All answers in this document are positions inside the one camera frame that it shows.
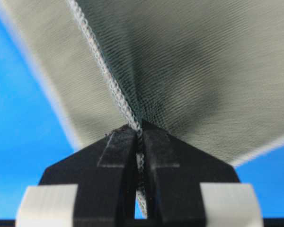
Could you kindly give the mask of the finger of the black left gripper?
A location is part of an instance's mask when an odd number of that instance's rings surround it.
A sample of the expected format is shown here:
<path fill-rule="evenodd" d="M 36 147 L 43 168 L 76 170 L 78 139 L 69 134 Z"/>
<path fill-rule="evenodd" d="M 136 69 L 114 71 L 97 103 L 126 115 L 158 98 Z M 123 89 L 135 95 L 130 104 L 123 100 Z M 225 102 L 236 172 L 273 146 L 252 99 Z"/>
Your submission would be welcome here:
<path fill-rule="evenodd" d="M 18 227 L 121 227 L 134 218 L 136 132 L 124 125 L 47 167 L 27 187 Z"/>
<path fill-rule="evenodd" d="M 253 187 L 234 168 L 143 122 L 147 221 L 152 227 L 260 227 Z"/>

